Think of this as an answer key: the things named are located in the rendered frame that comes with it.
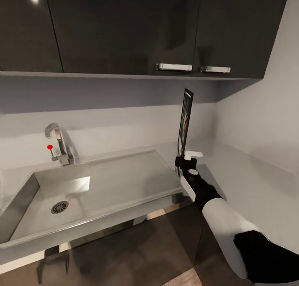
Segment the poster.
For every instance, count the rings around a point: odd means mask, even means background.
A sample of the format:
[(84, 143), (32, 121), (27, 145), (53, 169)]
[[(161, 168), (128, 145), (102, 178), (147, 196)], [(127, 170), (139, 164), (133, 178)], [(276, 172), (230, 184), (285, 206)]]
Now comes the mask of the poster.
[(184, 157), (185, 155), (185, 146), (186, 146), (186, 137), (189, 128), (189, 121), (191, 115), (191, 107), (193, 102), (193, 92), (185, 89), (184, 92), (184, 100), (183, 100), (183, 107), (182, 107), (182, 114), (181, 114), (181, 123), (180, 123), (180, 130), (179, 130), (179, 138), (178, 138), (178, 154), (179, 157)]

